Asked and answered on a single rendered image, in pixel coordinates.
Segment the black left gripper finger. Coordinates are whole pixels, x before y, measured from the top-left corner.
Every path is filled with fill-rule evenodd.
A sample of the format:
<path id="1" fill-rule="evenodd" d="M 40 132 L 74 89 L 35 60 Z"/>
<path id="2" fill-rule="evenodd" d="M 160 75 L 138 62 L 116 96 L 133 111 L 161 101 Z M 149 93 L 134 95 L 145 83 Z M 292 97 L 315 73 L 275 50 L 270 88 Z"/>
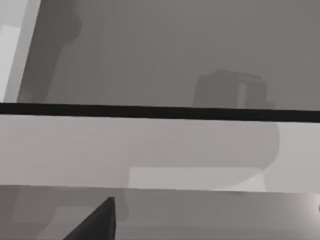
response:
<path id="1" fill-rule="evenodd" d="M 115 240 L 116 202 L 108 197 L 62 240 Z"/>

